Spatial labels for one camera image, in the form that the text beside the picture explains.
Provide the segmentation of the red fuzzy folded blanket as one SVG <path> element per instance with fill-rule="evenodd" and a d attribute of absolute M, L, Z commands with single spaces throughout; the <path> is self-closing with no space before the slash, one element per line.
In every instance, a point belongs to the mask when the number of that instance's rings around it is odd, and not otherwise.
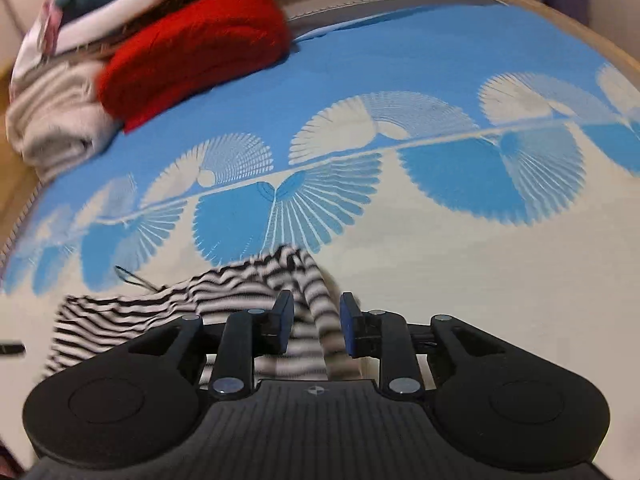
<path fill-rule="evenodd" d="M 276 0 L 198 0 L 126 40 L 96 80 L 98 99 L 131 131 L 195 93 L 279 62 L 290 45 Z"/>

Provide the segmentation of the black white striped garment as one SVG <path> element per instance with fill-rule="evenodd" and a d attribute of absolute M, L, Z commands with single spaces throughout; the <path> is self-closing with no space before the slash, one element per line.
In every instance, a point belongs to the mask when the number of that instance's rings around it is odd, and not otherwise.
<path fill-rule="evenodd" d="M 282 356 L 257 358 L 256 378 L 360 378 L 360 366 L 346 352 L 338 309 L 318 264 L 309 252 L 290 245 L 143 296 L 66 297 L 55 315 L 43 375 L 67 370 L 186 314 L 213 325 L 235 312 L 269 310 L 283 289 L 294 298 L 288 348 Z"/>

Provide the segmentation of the white folded cloth stack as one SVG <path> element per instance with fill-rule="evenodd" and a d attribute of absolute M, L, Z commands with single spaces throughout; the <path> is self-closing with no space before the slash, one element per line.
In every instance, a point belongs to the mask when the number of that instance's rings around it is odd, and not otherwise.
<path fill-rule="evenodd" d="M 18 50 L 11 77 L 13 90 L 19 92 L 29 86 L 36 69 L 48 58 L 100 42 L 167 1 L 113 0 L 64 26 L 58 24 L 62 11 L 46 1 Z"/>

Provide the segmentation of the blue white patterned bedsheet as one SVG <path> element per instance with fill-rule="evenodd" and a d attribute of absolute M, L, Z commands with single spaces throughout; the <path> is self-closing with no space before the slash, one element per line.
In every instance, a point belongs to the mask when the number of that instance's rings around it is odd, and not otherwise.
<path fill-rule="evenodd" d="M 47 186 L 1 286 L 1 437 L 68 296 L 143 296 L 306 249 L 334 292 L 449 313 L 589 378 L 598 465 L 639 474 L 639 87 L 517 6 L 431 6 L 310 32 Z"/>

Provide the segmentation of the cream folded blanket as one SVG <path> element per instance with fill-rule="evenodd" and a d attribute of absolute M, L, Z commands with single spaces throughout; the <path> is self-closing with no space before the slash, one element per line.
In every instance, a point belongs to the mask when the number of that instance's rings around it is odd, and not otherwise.
<path fill-rule="evenodd" d="M 11 102 L 6 138 L 41 182 L 101 154 L 120 122 L 98 100 L 105 64 L 63 63 L 39 77 Z"/>

